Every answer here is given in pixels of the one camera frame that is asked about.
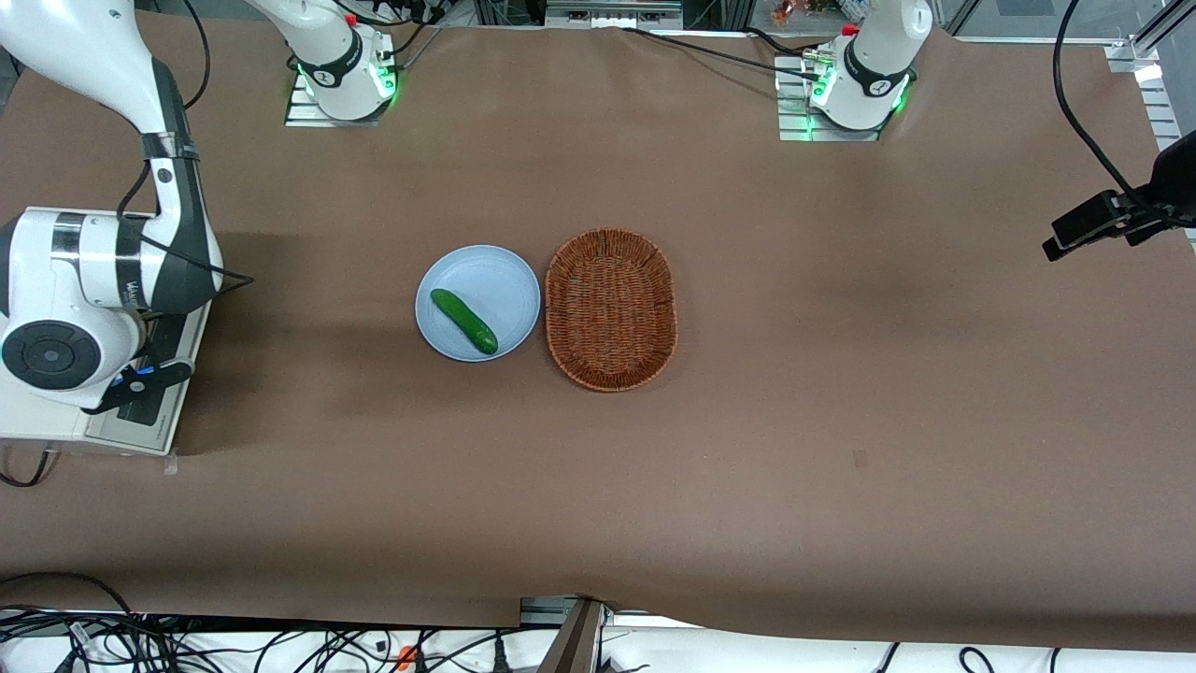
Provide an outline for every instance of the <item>plate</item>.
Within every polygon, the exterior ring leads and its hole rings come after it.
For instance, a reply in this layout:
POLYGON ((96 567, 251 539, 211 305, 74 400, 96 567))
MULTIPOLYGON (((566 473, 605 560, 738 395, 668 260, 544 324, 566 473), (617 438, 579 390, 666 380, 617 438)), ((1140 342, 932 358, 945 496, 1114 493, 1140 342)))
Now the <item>plate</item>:
POLYGON ((415 322, 428 344, 462 362, 486 362, 515 350, 539 318, 539 281, 519 255, 498 245, 469 245, 440 257, 415 292, 415 322), (492 356, 474 347, 465 332, 435 302, 432 290, 460 296, 494 330, 499 350, 492 356))

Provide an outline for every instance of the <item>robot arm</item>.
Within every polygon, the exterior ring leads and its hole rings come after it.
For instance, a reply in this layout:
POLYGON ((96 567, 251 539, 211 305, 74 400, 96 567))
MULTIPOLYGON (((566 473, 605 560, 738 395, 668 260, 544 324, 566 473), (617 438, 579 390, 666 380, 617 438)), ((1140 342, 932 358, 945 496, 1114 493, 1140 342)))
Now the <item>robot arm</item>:
POLYGON ((141 41, 132 0, 0 0, 0 44, 128 120, 158 194, 159 213, 148 219, 29 208, 0 230, 6 369, 35 394, 96 409, 142 345, 139 308, 187 313, 219 292, 222 277, 210 269, 222 259, 199 153, 175 79, 141 41))
POLYGON ((383 35, 332 0, 245 0, 279 29, 299 61, 307 90, 336 120, 374 118, 395 96, 395 57, 383 35))
POLYGON ((880 126, 909 86, 910 63, 933 25, 926 0, 873 0, 859 33, 819 48, 832 60, 811 103, 844 128, 880 126))

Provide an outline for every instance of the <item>green cucumber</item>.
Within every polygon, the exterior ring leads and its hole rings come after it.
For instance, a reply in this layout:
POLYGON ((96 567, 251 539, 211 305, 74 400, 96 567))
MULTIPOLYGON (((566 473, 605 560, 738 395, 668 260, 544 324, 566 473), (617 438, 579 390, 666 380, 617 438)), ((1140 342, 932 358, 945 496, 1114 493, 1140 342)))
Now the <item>green cucumber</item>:
POLYGON ((469 341, 478 351, 488 356, 499 353, 499 338, 494 335, 494 330, 477 317, 477 313, 460 300, 460 296, 447 289, 437 288, 432 290, 432 302, 444 311, 465 332, 465 336, 469 336, 469 341))

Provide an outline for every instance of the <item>cable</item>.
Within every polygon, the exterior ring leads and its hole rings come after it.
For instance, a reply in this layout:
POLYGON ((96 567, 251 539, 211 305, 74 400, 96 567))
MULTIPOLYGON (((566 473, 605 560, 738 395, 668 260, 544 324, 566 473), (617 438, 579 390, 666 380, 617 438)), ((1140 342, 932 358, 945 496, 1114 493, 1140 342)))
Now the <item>cable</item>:
POLYGON ((42 452, 42 460, 37 461, 37 470, 33 471, 33 477, 30 478, 29 482, 20 482, 19 479, 14 479, 4 472, 0 472, 0 483, 12 487, 13 489, 31 489, 42 483, 42 479, 45 477, 45 466, 49 465, 49 463, 50 451, 45 449, 42 452))
POLYGON ((89 585, 99 587, 99 589, 103 591, 105 594, 108 594, 108 598, 112 599, 112 601, 117 606, 120 606, 120 608, 123 612, 126 613, 133 612, 133 608, 129 607, 129 604, 124 600, 124 596, 122 596, 120 592, 111 588, 102 580, 97 580, 91 575, 84 575, 83 573, 67 573, 63 570, 42 570, 37 573, 23 573, 20 575, 13 575, 12 577, 5 577, 4 580, 0 580, 0 586, 8 585, 11 582, 19 582, 22 580, 42 580, 49 577, 59 577, 63 580, 78 580, 80 582, 86 582, 89 585))
POLYGON ((777 51, 785 54, 786 56, 800 56, 804 50, 804 49, 791 49, 789 47, 786 47, 780 42, 777 42, 776 39, 774 39, 771 35, 755 26, 745 27, 744 32, 749 35, 755 35, 756 37, 763 39, 764 42, 768 42, 769 47, 776 49, 777 51))
POLYGON ((420 25, 415 26, 415 31, 413 31, 411 35, 410 35, 410 37, 407 38, 407 42, 404 42, 397 49, 395 49, 392 51, 388 51, 386 54, 389 56, 393 56, 395 54, 402 54, 403 51, 405 51, 407 48, 410 47, 413 42, 415 42, 415 38, 420 36, 420 31, 423 30, 425 25, 427 25, 427 24, 420 24, 420 25))
POLYGON ((445 663, 448 663, 450 661, 452 661, 454 657, 457 657, 457 656, 459 656, 459 655, 462 655, 462 654, 464 654, 464 653, 466 653, 466 651, 469 651, 469 650, 471 650, 471 649, 474 649, 474 648, 476 648, 478 646, 483 646, 483 644, 486 644, 486 643, 488 643, 488 642, 490 642, 490 641, 493 641, 495 638, 501 638, 502 636, 509 636, 511 634, 519 634, 521 631, 526 631, 526 629, 508 629, 506 631, 495 631, 494 634, 492 634, 489 636, 486 636, 484 638, 478 638, 478 640, 474 641, 472 643, 469 643, 468 646, 462 647, 457 651, 454 651, 454 653, 445 656, 444 659, 441 659, 440 661, 433 663, 432 666, 428 666, 427 673, 432 673, 437 668, 439 668, 439 667, 444 666, 445 663))
POLYGON ((968 673, 982 673, 980 671, 976 671, 971 666, 968 666, 968 655, 969 654, 975 654, 976 656, 980 657, 981 661, 984 662, 984 667, 988 669, 984 673, 996 673, 993 669, 993 662, 989 661, 987 656, 984 656, 984 653, 980 651, 978 649, 976 649, 974 647, 966 647, 966 648, 963 648, 962 650, 959 650, 959 667, 960 668, 963 668, 968 673))
POLYGON ((379 26, 379 27, 388 27, 388 26, 404 25, 404 24, 411 23, 410 20, 402 20, 402 19, 399 19, 397 22, 386 22, 386 20, 382 20, 382 19, 378 19, 378 18, 367 17, 367 16, 362 14, 361 12, 354 10, 353 7, 349 7, 348 5, 346 5, 344 2, 342 2, 341 0, 332 0, 332 2, 336 2, 336 5, 338 7, 341 7, 346 12, 353 14, 359 22, 361 22, 361 23, 364 23, 366 25, 379 26))
POLYGON ((191 0, 183 0, 187 5, 187 11, 191 13, 191 19, 195 20, 195 30, 200 31, 200 43, 203 44, 203 79, 200 81, 199 90, 195 91, 195 96, 183 104, 184 110, 191 109, 191 105, 200 102, 203 97, 203 92, 208 90, 208 80, 212 79, 212 45, 208 44, 208 31, 203 30, 203 22, 200 20, 199 12, 195 11, 195 6, 191 5, 191 0))
POLYGON ((710 0, 710 4, 707 5, 704 10, 702 10, 701 12, 698 12, 696 17, 694 17, 694 20, 690 22, 690 24, 685 26, 685 30, 689 30, 689 29, 694 27, 695 25, 697 25, 698 23, 701 23, 702 18, 706 16, 706 13, 709 12, 710 10, 713 10, 714 5, 718 4, 718 1, 719 0, 710 0))
POLYGON ((887 673, 889 665, 893 662, 893 655, 897 654, 897 648, 899 647, 899 642, 889 646, 889 651, 885 653, 885 659, 880 662, 880 667, 877 668, 877 673, 887 673))
MULTIPOLYGON (((142 164, 142 166, 141 166, 141 175, 138 176, 136 182, 133 183, 133 186, 130 186, 129 190, 124 194, 124 196, 121 197, 120 204, 116 206, 116 219, 118 221, 124 219, 124 210, 126 210, 126 208, 129 207, 129 202, 133 201, 133 196, 141 189, 141 185, 145 184, 147 177, 150 177, 150 161, 145 161, 145 164, 142 164)), ((187 252, 184 252, 182 250, 175 249, 175 247, 172 247, 172 246, 170 246, 170 245, 167 245, 165 243, 159 243, 158 240, 154 240, 153 238, 150 238, 145 233, 141 234, 141 241, 142 243, 148 243, 150 245, 153 245, 154 247, 158 247, 159 250, 166 252, 167 255, 173 255, 173 256, 183 259, 184 262, 187 262, 189 264, 197 265, 197 267, 202 268, 203 270, 207 270, 207 271, 210 271, 210 273, 219 273, 220 275, 227 275, 228 277, 236 277, 237 280, 240 281, 240 282, 238 282, 236 285, 231 285, 228 287, 222 287, 219 292, 216 292, 216 296, 221 296, 224 294, 227 294, 228 292, 233 292, 236 289, 240 289, 242 287, 252 283, 254 280, 255 280, 255 277, 252 275, 245 275, 245 274, 242 274, 242 273, 234 273, 234 271, 224 269, 221 267, 218 267, 215 264, 210 264, 210 263, 208 263, 206 261, 197 259, 197 258, 193 257, 191 255, 188 255, 187 252)))
POLYGON ((684 47, 685 49, 692 49, 694 51, 701 51, 703 54, 709 54, 712 56, 718 56, 720 59, 726 59, 728 61, 734 61, 737 63, 743 63, 745 66, 751 66, 753 68, 761 68, 761 69, 769 71, 769 72, 779 72, 779 73, 785 73, 785 74, 792 74, 793 77, 798 77, 798 78, 806 79, 806 80, 810 80, 810 81, 818 81, 818 79, 819 79, 818 75, 816 75, 814 73, 795 71, 793 68, 779 68, 776 66, 769 66, 767 63, 761 63, 759 61, 752 61, 751 59, 742 59, 742 57, 734 56, 732 54, 724 54, 722 51, 715 51, 714 49, 707 49, 706 47, 698 47, 697 44, 690 44, 688 42, 682 42, 681 39, 673 39, 672 37, 667 37, 667 36, 664 36, 664 35, 657 35, 654 32, 648 32, 646 30, 641 30, 641 29, 637 29, 637 27, 624 27, 623 30, 626 30, 628 32, 634 32, 636 35, 642 35, 645 37, 651 37, 653 39, 659 39, 660 42, 666 42, 669 44, 673 44, 673 45, 677 45, 677 47, 684 47))
POLYGON ((1190 219, 1188 220, 1177 219, 1159 210, 1151 203, 1147 203, 1146 198, 1143 198, 1142 195, 1139 194, 1137 190, 1130 185, 1130 183, 1125 179, 1125 176, 1123 176, 1122 172, 1117 170, 1117 166, 1113 165, 1113 163, 1109 159, 1109 155, 1105 154, 1104 149, 1100 148, 1100 145, 1097 143, 1096 139, 1092 137, 1092 135, 1080 123, 1080 120, 1076 118, 1075 112, 1072 111, 1072 105, 1068 104, 1067 102, 1067 94, 1063 93, 1062 55, 1063 55, 1063 38, 1067 35, 1067 26, 1068 24, 1072 23, 1072 14, 1075 13, 1075 8, 1079 4, 1080 0, 1070 0, 1070 2, 1068 2, 1067 5, 1067 10, 1063 11, 1063 18, 1058 23, 1058 35, 1056 35, 1055 37, 1055 49, 1051 53, 1051 74, 1055 80, 1055 99, 1058 102, 1060 110, 1062 110, 1063 116, 1067 117, 1067 123, 1070 124, 1072 130, 1074 130, 1075 134, 1080 136, 1080 140, 1082 140, 1084 143, 1088 146, 1088 149, 1092 152, 1092 155, 1094 155, 1097 158, 1097 161, 1100 163, 1100 165, 1105 169, 1105 171, 1110 176, 1112 176, 1113 182, 1117 183, 1117 186, 1121 188, 1122 192, 1124 192, 1125 196, 1130 201, 1133 201, 1135 206, 1141 208, 1146 214, 1151 215, 1152 218, 1157 218, 1158 220, 1165 222, 1168 226, 1191 226, 1192 221, 1190 219))
POLYGON ((411 66, 415 65, 415 61, 419 61, 420 56, 423 55, 423 50, 427 49, 429 44, 432 44, 432 41, 435 39, 437 36, 440 35, 440 31, 443 31, 443 30, 444 30, 443 27, 437 27, 435 32, 432 33, 432 37, 429 37, 427 39, 427 42, 425 42, 423 45, 420 47, 420 50, 416 51, 410 59, 408 59, 405 63, 403 63, 401 66, 396 66, 395 69, 397 72, 403 72, 403 71, 411 69, 411 66))

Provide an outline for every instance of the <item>brown wicker basket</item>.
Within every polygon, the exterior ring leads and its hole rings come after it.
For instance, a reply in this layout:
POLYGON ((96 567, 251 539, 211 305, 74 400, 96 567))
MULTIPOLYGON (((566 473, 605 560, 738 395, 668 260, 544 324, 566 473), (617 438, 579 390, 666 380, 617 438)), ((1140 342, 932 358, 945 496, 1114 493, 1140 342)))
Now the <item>brown wicker basket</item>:
POLYGON ((643 386, 677 350, 672 271, 639 233, 596 228, 572 238, 548 267, 544 301, 553 360, 592 391, 643 386))

